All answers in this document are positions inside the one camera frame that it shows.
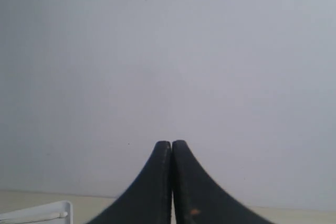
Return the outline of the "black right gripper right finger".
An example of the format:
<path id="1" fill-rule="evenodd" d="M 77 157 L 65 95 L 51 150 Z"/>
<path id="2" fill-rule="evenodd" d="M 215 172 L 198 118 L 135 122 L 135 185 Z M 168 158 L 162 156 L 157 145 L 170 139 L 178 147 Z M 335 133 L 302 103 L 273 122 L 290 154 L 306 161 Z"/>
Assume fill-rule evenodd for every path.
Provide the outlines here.
<path id="1" fill-rule="evenodd" d="M 172 143 L 172 190 L 177 223 L 271 223 L 224 191 L 203 169 L 187 143 Z"/>

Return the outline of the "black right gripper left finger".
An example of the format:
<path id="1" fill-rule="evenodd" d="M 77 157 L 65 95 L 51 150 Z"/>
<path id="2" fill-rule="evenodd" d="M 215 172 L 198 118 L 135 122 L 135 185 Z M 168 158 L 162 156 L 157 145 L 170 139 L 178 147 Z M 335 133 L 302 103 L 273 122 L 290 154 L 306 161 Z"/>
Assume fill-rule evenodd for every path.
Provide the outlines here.
<path id="1" fill-rule="evenodd" d="M 157 142 L 133 183 L 89 223 L 170 223 L 172 208 L 170 164 L 171 143 Z"/>

